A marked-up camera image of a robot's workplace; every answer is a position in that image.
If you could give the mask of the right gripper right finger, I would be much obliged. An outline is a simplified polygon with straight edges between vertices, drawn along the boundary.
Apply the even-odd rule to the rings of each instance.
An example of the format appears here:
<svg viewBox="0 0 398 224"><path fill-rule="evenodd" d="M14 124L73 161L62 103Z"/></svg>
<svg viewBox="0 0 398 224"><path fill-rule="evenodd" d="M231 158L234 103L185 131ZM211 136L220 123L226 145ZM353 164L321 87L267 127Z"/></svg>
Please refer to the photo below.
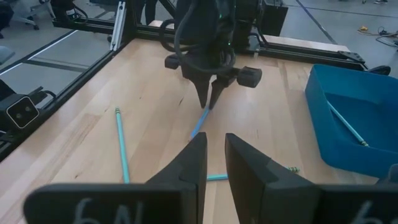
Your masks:
<svg viewBox="0 0 398 224"><path fill-rule="evenodd" d="M233 133L225 157L240 224L398 224L398 184L315 184Z"/></svg>

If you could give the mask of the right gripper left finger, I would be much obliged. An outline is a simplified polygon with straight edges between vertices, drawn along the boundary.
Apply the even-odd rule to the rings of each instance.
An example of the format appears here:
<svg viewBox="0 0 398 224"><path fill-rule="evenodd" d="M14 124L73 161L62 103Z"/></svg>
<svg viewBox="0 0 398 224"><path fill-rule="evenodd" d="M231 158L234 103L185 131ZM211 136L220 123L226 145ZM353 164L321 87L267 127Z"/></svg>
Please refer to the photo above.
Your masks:
<svg viewBox="0 0 398 224"><path fill-rule="evenodd" d="M207 137L198 133L143 184L48 184L24 201L27 224L201 224Z"/></svg>

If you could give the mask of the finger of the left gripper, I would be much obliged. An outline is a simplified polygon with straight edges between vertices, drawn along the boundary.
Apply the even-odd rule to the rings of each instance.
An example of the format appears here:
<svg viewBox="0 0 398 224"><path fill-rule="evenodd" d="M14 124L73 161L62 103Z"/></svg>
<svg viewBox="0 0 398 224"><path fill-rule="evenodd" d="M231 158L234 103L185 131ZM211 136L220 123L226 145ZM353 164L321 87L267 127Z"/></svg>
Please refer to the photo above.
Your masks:
<svg viewBox="0 0 398 224"><path fill-rule="evenodd" d="M217 77L213 82L212 82L212 90L211 90L211 96L210 96L210 105L209 109L212 110L214 106L216 105L216 102L218 101L218 98L220 97L222 91L229 87L230 84L234 82L234 78L225 78L225 77Z"/></svg>
<svg viewBox="0 0 398 224"><path fill-rule="evenodd" d="M192 81L192 83L196 88L200 106L201 108L204 108L208 98L210 79L208 77L195 79Z"/></svg>

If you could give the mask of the blue pencil with green ferrule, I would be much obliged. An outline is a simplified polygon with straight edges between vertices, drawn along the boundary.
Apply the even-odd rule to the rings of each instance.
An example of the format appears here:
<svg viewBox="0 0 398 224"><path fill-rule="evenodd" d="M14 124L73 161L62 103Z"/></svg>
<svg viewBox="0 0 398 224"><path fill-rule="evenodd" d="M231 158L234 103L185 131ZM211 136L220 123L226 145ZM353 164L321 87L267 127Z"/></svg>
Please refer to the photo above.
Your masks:
<svg viewBox="0 0 398 224"><path fill-rule="evenodd" d="M193 139L197 133L200 131L203 123L205 122L206 117L208 116L209 113L209 108L206 107L203 111L203 114L201 115L200 119L198 120L197 124L195 125L193 131L190 134L190 139Z"/></svg>

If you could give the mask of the teal pencil with green ferrule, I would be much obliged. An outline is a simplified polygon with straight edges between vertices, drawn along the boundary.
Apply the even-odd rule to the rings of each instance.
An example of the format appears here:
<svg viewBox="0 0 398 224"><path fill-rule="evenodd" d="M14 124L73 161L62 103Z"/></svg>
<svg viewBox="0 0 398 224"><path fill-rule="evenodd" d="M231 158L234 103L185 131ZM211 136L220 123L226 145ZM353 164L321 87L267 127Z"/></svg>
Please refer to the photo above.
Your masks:
<svg viewBox="0 0 398 224"><path fill-rule="evenodd" d="M116 115L116 124L118 129L118 138L119 138L119 151L121 156L121 167L123 171L123 181L125 184L130 183L130 176L129 176L129 166L127 161L127 154L126 154L126 145L124 142L124 131L123 131L123 122L121 117L121 112L118 107L115 108L115 115Z"/></svg>
<svg viewBox="0 0 398 224"><path fill-rule="evenodd" d="M352 125L345 120L345 118L340 114L340 112L329 102L327 101L330 110L336 115L336 117L345 125L345 127L349 130L349 132L358 140L360 145L369 147L369 144L363 139L363 137L352 127Z"/></svg>
<svg viewBox="0 0 398 224"><path fill-rule="evenodd" d="M293 173L298 173L300 171L298 167L286 167L286 169L288 169ZM228 180L228 175L227 174L209 175L206 180L207 181Z"/></svg>

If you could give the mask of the black background robot base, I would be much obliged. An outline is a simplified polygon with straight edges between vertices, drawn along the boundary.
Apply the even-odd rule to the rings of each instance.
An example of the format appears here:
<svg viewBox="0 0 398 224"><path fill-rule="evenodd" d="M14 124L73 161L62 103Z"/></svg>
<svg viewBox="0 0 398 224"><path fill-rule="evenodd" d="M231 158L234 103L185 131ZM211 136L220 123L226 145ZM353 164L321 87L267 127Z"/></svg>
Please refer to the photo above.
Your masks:
<svg viewBox="0 0 398 224"><path fill-rule="evenodd" d="M62 23L86 24L87 13L74 4L74 0L50 0L54 20Z"/></svg>

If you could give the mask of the blue plastic bin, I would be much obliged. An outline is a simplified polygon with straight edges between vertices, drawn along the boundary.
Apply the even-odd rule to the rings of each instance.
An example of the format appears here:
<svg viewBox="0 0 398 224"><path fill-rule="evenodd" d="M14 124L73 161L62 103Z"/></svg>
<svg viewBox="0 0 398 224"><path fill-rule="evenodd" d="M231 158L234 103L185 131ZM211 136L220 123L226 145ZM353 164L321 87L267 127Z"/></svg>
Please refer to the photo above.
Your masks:
<svg viewBox="0 0 398 224"><path fill-rule="evenodd" d="M328 165L383 178L398 164L398 79L316 64L305 96L320 155ZM369 147L360 145L327 101Z"/></svg>

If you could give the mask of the white office chair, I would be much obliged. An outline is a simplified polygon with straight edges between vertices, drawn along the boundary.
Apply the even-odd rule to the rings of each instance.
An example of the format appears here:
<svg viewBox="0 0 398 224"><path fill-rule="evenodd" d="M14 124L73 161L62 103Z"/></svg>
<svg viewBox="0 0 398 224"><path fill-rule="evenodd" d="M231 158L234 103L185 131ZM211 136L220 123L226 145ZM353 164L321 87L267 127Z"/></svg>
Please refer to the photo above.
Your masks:
<svg viewBox="0 0 398 224"><path fill-rule="evenodd" d="M28 6L26 4L28 1L37 1L38 4ZM47 12L51 19L55 18L51 0L12 0L10 6L14 12L11 21L31 25L34 30L40 29L34 20L34 16Z"/></svg>

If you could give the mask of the silver aluminium rail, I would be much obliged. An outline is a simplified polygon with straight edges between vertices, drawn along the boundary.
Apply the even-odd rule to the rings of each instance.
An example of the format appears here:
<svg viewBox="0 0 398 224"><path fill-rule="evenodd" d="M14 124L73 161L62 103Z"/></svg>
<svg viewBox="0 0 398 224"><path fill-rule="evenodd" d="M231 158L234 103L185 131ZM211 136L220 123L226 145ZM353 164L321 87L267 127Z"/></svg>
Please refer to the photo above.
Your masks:
<svg viewBox="0 0 398 224"><path fill-rule="evenodd" d="M117 51L121 45L121 40L123 36L123 27L126 17L125 13L126 13L126 1L120 0L116 11L114 29L110 45L110 50L114 52Z"/></svg>

